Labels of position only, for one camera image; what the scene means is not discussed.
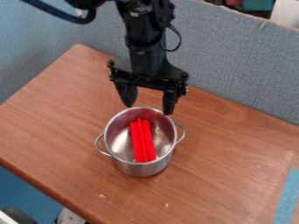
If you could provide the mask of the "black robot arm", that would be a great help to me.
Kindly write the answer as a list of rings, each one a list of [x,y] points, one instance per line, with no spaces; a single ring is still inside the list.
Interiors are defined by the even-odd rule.
[[[96,11],[108,0],[64,0],[72,7]],[[173,113],[179,98],[187,95],[189,75],[167,59],[165,31],[173,30],[175,5],[169,0],[112,0],[125,25],[128,59],[106,63],[109,80],[126,107],[132,107],[139,88],[163,91],[163,113]]]

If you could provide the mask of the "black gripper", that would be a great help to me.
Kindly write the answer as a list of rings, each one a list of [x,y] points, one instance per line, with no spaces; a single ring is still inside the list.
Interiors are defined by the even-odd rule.
[[[189,75],[167,59],[164,38],[152,42],[125,40],[129,58],[106,62],[109,80],[116,86],[124,105],[130,108],[136,102],[137,88],[163,91],[163,113],[173,113],[179,96],[187,95]]]

